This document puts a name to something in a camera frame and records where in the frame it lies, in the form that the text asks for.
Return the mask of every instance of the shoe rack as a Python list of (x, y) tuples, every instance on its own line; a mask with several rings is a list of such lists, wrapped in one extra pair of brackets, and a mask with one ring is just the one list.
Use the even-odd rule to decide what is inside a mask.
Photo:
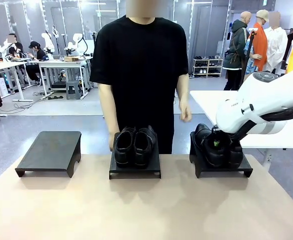
[(214, 59), (193, 59), (193, 70), (192, 74), (194, 77), (216, 77), (217, 75), (221, 77), (223, 66), (223, 58)]

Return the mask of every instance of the shoe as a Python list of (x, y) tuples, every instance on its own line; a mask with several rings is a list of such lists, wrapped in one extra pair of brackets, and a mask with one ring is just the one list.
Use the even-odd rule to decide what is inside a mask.
[(115, 140), (115, 162), (119, 167), (124, 167), (130, 163), (132, 159), (132, 149), (136, 129), (125, 127)]
[(199, 148), (212, 168), (221, 168), (226, 165), (229, 139), (222, 131), (212, 132), (205, 124), (196, 127), (194, 135), (195, 145)]
[(243, 160), (243, 149), (239, 141), (232, 142), (230, 146), (228, 160), (228, 167), (230, 169), (237, 169), (240, 167)]
[(141, 128), (135, 135), (133, 144), (134, 164), (139, 168), (146, 168), (149, 165), (150, 157), (157, 143), (156, 133), (151, 126)]

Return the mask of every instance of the green jacket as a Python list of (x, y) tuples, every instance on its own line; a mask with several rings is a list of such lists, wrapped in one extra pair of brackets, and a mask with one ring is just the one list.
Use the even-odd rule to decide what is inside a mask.
[(235, 20), (232, 25), (232, 38), (230, 41), (230, 50), (225, 57), (223, 67), (226, 69), (240, 69), (242, 68), (242, 60), (245, 59), (244, 53), (246, 43), (249, 37), (247, 31), (248, 25), (240, 20)]

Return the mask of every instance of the orange jacket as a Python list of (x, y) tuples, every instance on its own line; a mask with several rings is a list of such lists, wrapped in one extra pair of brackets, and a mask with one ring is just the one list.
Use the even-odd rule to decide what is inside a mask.
[(267, 63), (268, 39), (263, 27), (259, 23), (254, 24), (254, 28), (258, 29), (253, 39), (254, 54), (260, 54), (262, 59), (254, 60), (254, 65), (259, 71), (263, 71), (263, 66)]

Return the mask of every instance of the white shirt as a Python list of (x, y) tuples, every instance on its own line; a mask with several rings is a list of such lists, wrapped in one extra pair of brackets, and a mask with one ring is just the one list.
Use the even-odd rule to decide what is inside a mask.
[(267, 63), (264, 66), (265, 71), (272, 72), (273, 69), (281, 63), (286, 53), (288, 36), (282, 27), (272, 29), (269, 27), (264, 30), (268, 46), (267, 46)]

